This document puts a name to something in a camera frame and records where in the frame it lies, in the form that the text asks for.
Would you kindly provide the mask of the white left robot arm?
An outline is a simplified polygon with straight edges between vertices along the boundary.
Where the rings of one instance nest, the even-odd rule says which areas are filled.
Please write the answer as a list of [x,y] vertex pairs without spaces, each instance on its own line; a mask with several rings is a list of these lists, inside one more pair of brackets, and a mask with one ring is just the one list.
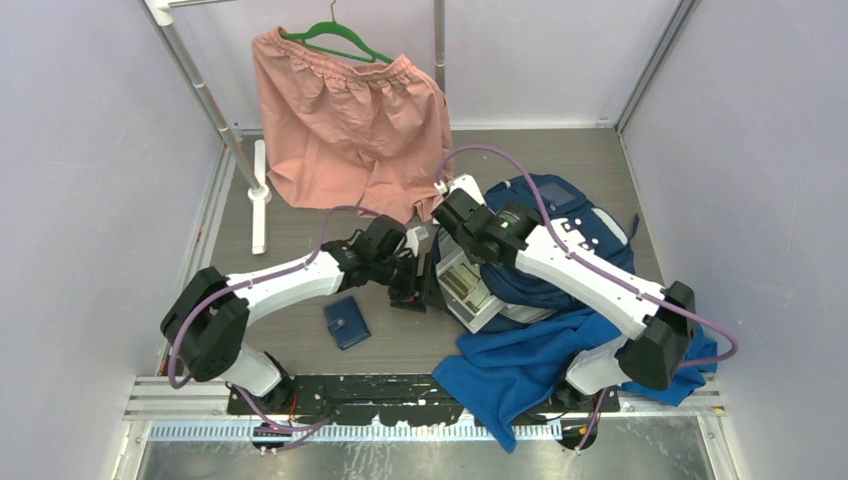
[[380,215],[347,239],[323,242],[293,261],[254,272],[224,275],[213,266],[196,272],[160,325],[170,346],[166,374],[179,389],[189,380],[221,379],[249,394],[269,413],[292,397],[290,376],[270,354],[244,340],[268,315],[316,297],[376,283],[392,301],[414,301],[423,226],[408,228]]

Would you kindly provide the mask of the grey magazine stack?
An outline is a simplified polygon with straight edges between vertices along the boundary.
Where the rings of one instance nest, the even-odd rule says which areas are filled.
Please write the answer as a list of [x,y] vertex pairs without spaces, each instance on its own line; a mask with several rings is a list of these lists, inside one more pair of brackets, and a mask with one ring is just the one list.
[[439,229],[432,253],[439,257],[436,277],[446,309],[470,333],[494,333],[524,326],[507,316],[510,305],[488,288],[481,266],[472,263],[445,229]]

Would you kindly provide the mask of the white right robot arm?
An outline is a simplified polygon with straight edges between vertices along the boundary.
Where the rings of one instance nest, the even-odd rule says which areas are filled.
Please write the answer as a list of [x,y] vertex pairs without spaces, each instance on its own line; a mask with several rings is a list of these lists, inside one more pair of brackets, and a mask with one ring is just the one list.
[[667,389],[695,334],[684,299],[665,294],[600,258],[579,231],[534,211],[507,204],[493,212],[473,177],[462,175],[435,188],[442,200],[433,217],[478,264],[510,267],[569,294],[603,315],[619,336],[577,354],[555,384],[558,403],[582,409],[604,387],[636,382]]

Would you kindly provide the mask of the navy blue backpack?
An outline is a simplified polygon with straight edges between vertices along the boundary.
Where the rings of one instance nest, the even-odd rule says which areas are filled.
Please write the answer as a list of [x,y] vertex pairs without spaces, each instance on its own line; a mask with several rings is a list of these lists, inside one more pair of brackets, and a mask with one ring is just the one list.
[[550,175],[519,176],[482,193],[461,175],[435,184],[437,285],[446,309],[467,330],[499,316],[534,323],[546,311],[591,308],[624,336],[637,338],[659,286],[616,264],[627,236],[585,195]]

